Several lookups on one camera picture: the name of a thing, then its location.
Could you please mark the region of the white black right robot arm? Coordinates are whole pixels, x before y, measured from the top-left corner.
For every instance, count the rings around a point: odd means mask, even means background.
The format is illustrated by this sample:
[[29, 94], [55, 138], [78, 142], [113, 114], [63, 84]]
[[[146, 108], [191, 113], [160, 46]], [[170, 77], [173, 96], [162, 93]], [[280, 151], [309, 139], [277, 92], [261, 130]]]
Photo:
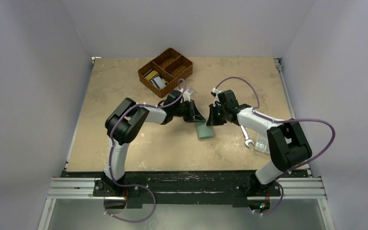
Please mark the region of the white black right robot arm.
[[231, 90], [211, 92], [214, 102], [209, 105], [207, 126], [227, 122], [249, 128], [268, 140], [271, 160], [255, 171], [248, 189], [256, 195], [268, 190], [280, 175], [312, 156], [312, 150], [299, 122], [268, 117], [247, 104], [239, 104]]

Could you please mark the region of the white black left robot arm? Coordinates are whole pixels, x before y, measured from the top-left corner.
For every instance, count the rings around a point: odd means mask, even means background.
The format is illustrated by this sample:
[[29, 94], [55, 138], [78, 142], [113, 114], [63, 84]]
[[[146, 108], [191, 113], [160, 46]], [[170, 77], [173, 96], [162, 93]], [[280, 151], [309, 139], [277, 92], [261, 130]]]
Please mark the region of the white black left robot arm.
[[104, 176], [101, 180], [105, 190], [112, 196], [123, 192], [125, 163], [130, 143], [136, 138], [144, 123], [165, 125], [174, 117], [181, 117], [186, 123], [205, 122], [188, 90], [173, 90], [157, 105], [137, 103], [125, 98], [109, 115], [105, 122], [110, 140], [110, 153]]

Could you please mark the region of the teal card holder wallet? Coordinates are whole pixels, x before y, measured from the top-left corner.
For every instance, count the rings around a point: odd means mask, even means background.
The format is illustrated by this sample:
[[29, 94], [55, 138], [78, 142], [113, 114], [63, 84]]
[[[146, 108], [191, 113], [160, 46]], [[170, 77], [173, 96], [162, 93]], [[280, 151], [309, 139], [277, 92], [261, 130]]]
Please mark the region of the teal card holder wallet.
[[197, 122], [195, 123], [197, 138], [199, 140], [210, 139], [215, 136], [215, 132], [213, 127], [207, 126], [206, 122]]

